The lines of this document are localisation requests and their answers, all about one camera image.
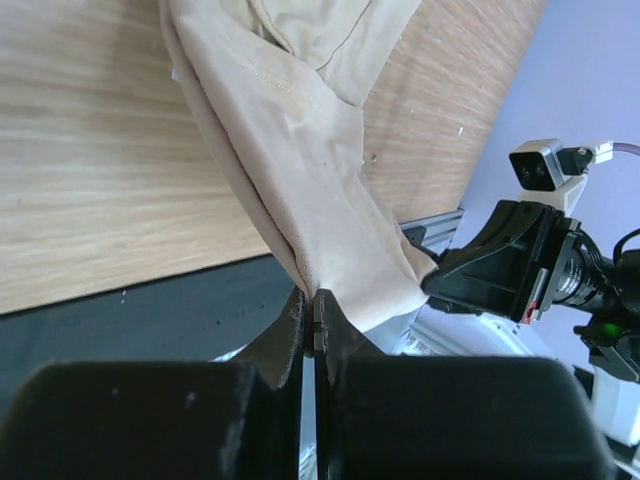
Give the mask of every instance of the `gray cable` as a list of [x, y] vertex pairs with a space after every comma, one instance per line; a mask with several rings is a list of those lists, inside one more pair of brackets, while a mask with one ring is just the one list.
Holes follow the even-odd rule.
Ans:
[[640, 146], [634, 145], [633, 143], [614, 142], [613, 151], [631, 153], [632, 155], [637, 155], [638, 157], [640, 157]]

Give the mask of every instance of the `wooden table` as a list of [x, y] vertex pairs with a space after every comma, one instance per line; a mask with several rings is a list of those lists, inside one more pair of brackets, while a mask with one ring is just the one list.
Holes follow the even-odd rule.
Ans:
[[[423, 0], [365, 105], [400, 221], [457, 207], [546, 0]], [[0, 313], [268, 252], [155, 0], [0, 0]]]

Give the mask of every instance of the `green light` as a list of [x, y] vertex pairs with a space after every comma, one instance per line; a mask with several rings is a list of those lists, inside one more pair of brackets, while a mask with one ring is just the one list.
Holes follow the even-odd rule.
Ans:
[[622, 333], [622, 328], [620, 328], [618, 325], [614, 325], [613, 323], [605, 323], [602, 326], [602, 330], [609, 337], [617, 337]]

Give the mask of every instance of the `white connector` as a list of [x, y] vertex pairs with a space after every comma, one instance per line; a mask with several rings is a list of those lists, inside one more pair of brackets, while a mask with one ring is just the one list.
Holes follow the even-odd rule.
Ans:
[[604, 163], [613, 158], [613, 142], [602, 142], [587, 147], [593, 153], [592, 163]]

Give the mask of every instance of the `fabric fold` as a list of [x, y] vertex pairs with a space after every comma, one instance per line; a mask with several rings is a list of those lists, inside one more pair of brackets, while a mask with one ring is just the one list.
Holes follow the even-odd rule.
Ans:
[[363, 331], [422, 305], [435, 267], [360, 171], [361, 104], [418, 3], [160, 0], [189, 107], [256, 229]]

